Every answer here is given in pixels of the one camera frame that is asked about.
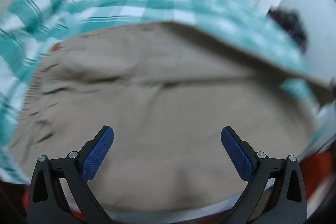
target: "blue textured pad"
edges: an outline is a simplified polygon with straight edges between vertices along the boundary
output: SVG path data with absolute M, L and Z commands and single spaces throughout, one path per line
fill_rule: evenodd
M 251 182 L 253 179 L 252 163 L 226 128 L 222 129 L 221 141 L 240 178 Z
M 113 137 L 113 129 L 108 127 L 85 158 L 81 174 L 83 182 L 87 182 L 95 177 L 101 163 L 113 143 Z

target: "teal plaid fabric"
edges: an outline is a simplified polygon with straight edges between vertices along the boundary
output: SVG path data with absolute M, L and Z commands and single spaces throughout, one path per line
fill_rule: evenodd
M 244 0 L 15 0 L 0 16 L 0 144 L 8 143 L 33 70 L 55 42 L 153 21 L 189 24 L 283 68 L 305 70 L 294 42 Z M 0 167 L 11 165 L 1 160 Z

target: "brown fabric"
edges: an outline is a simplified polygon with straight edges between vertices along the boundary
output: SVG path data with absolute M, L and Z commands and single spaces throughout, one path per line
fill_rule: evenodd
M 9 148 L 31 176 L 38 156 L 78 151 L 107 124 L 115 141 L 88 183 L 105 209 L 202 208 L 246 186 L 224 126 L 271 157 L 310 142 L 309 110 L 277 88 L 285 74 L 183 25 L 85 33 L 38 66 Z

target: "green and white checkered bedsheet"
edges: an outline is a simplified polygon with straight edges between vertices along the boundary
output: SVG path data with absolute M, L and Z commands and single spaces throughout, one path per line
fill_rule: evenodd
M 0 176 L 22 182 L 5 146 L 43 54 L 79 33 L 151 21 L 193 25 L 281 67 L 305 69 L 294 42 L 244 0 L 15 0 L 0 15 Z

